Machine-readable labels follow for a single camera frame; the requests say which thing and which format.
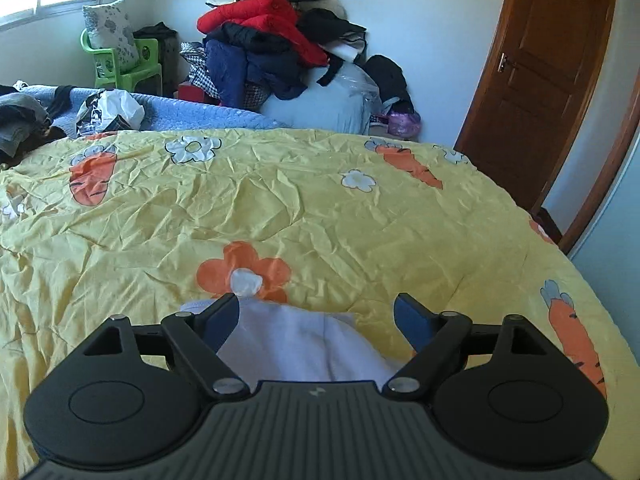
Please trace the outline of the lavender t-shirt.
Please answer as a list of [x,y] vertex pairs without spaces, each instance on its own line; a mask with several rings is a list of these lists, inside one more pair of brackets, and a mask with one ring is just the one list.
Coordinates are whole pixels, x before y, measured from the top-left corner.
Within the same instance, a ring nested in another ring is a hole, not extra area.
[[239,321],[212,316],[202,339],[251,389],[260,382],[361,382],[384,385],[402,367],[355,330],[347,313],[239,299]]

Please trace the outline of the dark clothes pile on bed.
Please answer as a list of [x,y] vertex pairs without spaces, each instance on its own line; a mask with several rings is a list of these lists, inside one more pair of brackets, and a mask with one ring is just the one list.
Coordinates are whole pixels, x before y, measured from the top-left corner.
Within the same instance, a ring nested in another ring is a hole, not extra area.
[[50,105],[44,107],[17,88],[1,87],[2,165],[16,166],[36,148],[66,138],[65,131],[53,125],[53,121],[72,108],[72,90],[72,86],[56,88]]

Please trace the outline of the navy blue clothes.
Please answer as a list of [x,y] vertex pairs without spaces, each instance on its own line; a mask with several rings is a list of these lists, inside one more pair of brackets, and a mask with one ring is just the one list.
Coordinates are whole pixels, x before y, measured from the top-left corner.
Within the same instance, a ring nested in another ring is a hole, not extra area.
[[224,23],[204,38],[203,46],[208,76],[225,106],[242,107],[249,84],[285,101],[307,89],[304,66],[284,37]]

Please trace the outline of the black clothes on pile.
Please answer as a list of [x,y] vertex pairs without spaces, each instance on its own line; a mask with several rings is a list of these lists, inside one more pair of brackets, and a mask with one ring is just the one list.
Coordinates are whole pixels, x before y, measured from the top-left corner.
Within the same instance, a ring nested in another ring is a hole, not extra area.
[[288,3],[298,14],[297,28],[325,50],[333,64],[340,61],[355,64],[373,79],[385,115],[410,115],[416,111],[402,69],[386,56],[367,56],[367,29],[347,19],[338,0],[288,0]]

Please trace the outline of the yellow carrot flower bedspread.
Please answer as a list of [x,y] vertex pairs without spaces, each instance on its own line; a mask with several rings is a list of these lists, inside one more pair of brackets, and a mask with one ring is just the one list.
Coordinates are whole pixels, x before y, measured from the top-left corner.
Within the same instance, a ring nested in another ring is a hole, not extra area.
[[638,477],[637,362],[506,191],[438,145],[288,129],[99,134],[2,171],[2,477],[35,460],[27,396],[109,315],[153,324],[227,292],[350,314],[398,360],[401,292],[480,323],[524,315],[608,400],[597,464]]

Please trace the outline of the purple plastic bag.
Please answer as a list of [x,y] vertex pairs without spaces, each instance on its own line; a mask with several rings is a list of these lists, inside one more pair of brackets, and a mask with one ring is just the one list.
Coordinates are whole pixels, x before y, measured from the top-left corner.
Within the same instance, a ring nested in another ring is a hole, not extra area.
[[387,133],[401,139],[416,138],[422,129],[422,119],[418,113],[390,112],[387,115]]

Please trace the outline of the blue blanket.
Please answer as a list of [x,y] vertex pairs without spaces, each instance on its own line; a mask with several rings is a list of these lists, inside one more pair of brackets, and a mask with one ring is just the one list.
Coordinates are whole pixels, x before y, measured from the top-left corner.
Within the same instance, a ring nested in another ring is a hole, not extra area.
[[[21,90],[48,107],[54,98],[56,87],[34,84]],[[75,122],[81,103],[98,92],[98,89],[73,88],[70,90],[70,109],[55,118],[53,123],[62,128],[68,136],[74,138]],[[132,97],[144,108],[141,126],[133,128],[137,131],[179,131],[245,128],[252,130],[268,130],[286,128],[283,122],[268,118],[249,110],[221,107],[203,103],[148,96],[133,93]]]

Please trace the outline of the black white crumpled garment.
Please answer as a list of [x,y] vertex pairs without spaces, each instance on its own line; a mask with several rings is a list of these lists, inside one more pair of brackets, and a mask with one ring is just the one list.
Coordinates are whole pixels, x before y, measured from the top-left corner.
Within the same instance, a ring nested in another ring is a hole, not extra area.
[[76,115],[78,136],[119,130],[137,130],[145,116],[144,107],[126,90],[100,90],[81,103]]

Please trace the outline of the light blue bedding bag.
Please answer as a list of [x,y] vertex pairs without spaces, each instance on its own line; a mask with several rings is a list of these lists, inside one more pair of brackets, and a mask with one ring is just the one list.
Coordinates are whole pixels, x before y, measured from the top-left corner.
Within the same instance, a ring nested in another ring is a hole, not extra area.
[[368,134],[370,118],[382,112],[378,86],[352,63],[344,64],[322,87],[318,80],[325,73],[324,67],[313,68],[306,73],[307,89],[300,96],[283,101],[273,94],[260,112],[288,128]]

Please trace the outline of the brown wooden door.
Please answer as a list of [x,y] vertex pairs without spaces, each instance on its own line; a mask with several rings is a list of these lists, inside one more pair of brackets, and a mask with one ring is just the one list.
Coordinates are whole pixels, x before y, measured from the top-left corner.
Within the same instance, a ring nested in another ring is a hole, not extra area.
[[504,0],[456,148],[534,214],[582,125],[615,0]]

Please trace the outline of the grey patterned pillow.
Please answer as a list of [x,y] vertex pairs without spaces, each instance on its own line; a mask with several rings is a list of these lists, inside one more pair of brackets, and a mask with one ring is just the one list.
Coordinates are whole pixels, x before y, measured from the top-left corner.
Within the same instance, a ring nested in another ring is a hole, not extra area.
[[126,0],[83,6],[82,14],[90,47],[112,49],[124,72],[138,64],[139,52],[134,42]]

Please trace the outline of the red jacket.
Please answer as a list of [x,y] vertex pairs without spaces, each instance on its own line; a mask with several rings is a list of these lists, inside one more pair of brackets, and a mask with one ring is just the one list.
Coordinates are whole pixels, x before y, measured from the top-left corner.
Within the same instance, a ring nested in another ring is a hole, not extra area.
[[226,23],[256,29],[288,40],[305,65],[327,66],[326,52],[303,35],[296,26],[297,20],[288,0],[240,0],[206,12],[196,21],[196,28],[204,35]]

